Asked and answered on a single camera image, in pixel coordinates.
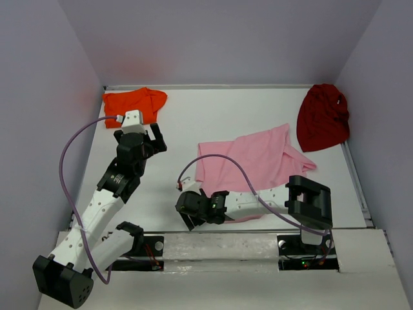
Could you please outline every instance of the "purple hose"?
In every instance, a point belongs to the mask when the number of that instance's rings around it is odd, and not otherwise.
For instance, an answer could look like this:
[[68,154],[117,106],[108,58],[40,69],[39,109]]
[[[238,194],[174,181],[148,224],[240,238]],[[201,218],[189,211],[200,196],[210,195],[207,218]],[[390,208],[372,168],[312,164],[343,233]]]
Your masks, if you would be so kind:
[[85,231],[83,230],[84,227],[83,227],[83,223],[82,223],[82,219],[81,219],[81,217],[80,217],[79,211],[76,209],[76,206],[75,206],[75,204],[74,204],[74,202],[73,202],[73,199],[72,199],[71,195],[69,194],[69,191],[68,191],[67,188],[66,188],[66,183],[65,183],[65,180],[63,179],[63,160],[64,160],[64,158],[65,158],[66,151],[67,151],[67,149],[69,148],[70,144],[72,144],[73,140],[75,140],[76,137],[77,137],[78,135],[80,135],[80,133],[82,133],[82,131],[84,131],[86,128],[92,126],[93,124],[96,124],[98,121],[103,121],[103,120],[105,120],[105,119],[116,119],[116,118],[117,118],[116,116],[104,116],[104,117],[98,118],[97,120],[95,120],[95,121],[93,121],[93,122],[91,122],[91,123],[83,126],[82,128],[80,128],[80,129],[69,139],[69,141],[66,143],[66,145],[65,145],[65,147],[64,147],[64,149],[63,149],[63,151],[62,151],[62,155],[60,156],[60,162],[59,162],[59,178],[60,178],[60,184],[62,185],[63,192],[65,193],[65,196],[66,196],[66,198],[67,198],[67,200],[68,200],[68,202],[69,202],[69,204],[70,204],[70,206],[71,206],[71,208],[72,208],[72,210],[73,210],[73,213],[75,214],[77,223],[78,223],[79,226],[82,228],[82,229],[80,230],[80,234],[81,234],[81,236],[82,236],[83,245],[85,246],[86,255],[88,256],[90,265],[92,265],[93,270],[96,272],[96,275],[99,277],[99,279],[102,280],[102,282],[103,282],[104,284],[109,284],[109,281],[110,281],[110,273],[111,273],[111,271],[112,271],[112,265],[110,265],[109,270],[108,270],[108,278],[105,279],[105,278],[103,277],[101,271],[97,268],[97,265],[96,265],[96,263],[95,263],[95,261],[94,261],[94,259],[93,259],[93,257],[92,257],[92,253],[90,252],[89,245],[88,245],[88,240],[86,239],[86,233],[85,233]]
[[245,173],[244,169],[240,166],[239,163],[237,163],[235,160],[233,160],[231,157],[222,155],[222,154],[207,154],[207,155],[202,155],[200,157],[195,158],[194,160],[192,160],[188,165],[186,165],[186,167],[182,170],[181,174],[178,177],[178,184],[181,184],[181,178],[182,175],[185,173],[185,171],[195,162],[197,162],[198,160],[202,160],[203,158],[207,158],[207,157],[221,157],[224,158],[226,160],[231,161],[235,166],[237,166],[237,168],[241,171],[241,173],[244,176],[245,181],[247,181],[248,187],[250,188],[252,194],[254,194],[255,197],[258,198],[258,201],[268,210],[270,211],[272,214],[278,216],[279,218],[281,218],[284,222],[287,222],[288,224],[293,225],[294,227],[297,227],[298,229],[303,229],[304,231],[308,231],[309,233],[312,234],[316,234],[318,236],[326,236],[328,234],[328,231],[325,232],[318,232],[315,231],[311,228],[302,226],[300,224],[294,223],[292,220],[289,220],[288,218],[284,217],[282,214],[280,214],[278,211],[274,210],[273,208],[271,208],[269,205],[267,205],[267,203],[258,196],[257,191],[253,188],[250,179],[248,178],[247,174]]

